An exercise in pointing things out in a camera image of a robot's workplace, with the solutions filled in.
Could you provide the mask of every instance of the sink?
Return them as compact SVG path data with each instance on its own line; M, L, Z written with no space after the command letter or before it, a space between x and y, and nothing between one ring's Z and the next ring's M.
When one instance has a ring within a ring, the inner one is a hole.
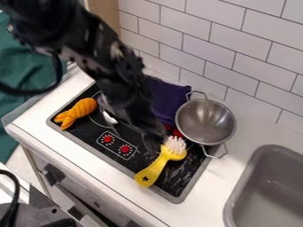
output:
M303 156L278 145L259 148L227 201L227 227L302 227Z

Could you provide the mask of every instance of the brush bristles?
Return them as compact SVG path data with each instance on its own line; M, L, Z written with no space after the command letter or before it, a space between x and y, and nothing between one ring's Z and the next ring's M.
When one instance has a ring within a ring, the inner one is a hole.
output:
M179 137L169 137L165 143L167 149L173 154L182 154L186 151L186 144L183 139Z

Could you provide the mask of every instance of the orange toy carrot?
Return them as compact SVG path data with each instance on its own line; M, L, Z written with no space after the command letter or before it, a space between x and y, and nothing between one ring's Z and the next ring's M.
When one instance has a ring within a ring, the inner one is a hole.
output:
M77 102L72 109L59 114L55 118L55 122L62 122L61 129L66 130L71 127L77 119L91 114L96 108L97 102L94 98L82 99Z

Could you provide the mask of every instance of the stainless steel bowl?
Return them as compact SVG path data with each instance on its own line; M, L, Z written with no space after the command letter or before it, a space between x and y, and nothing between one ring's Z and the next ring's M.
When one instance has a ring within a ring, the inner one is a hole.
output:
M182 105L175 122L189 140L201 145L223 144L235 134L237 127L234 114L207 96L206 99L191 100Z

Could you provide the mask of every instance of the cabinet door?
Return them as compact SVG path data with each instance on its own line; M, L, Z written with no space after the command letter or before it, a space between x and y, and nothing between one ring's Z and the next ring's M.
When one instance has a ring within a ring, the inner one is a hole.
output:
M120 34L118 0L82 0L90 12L98 15L110 27Z

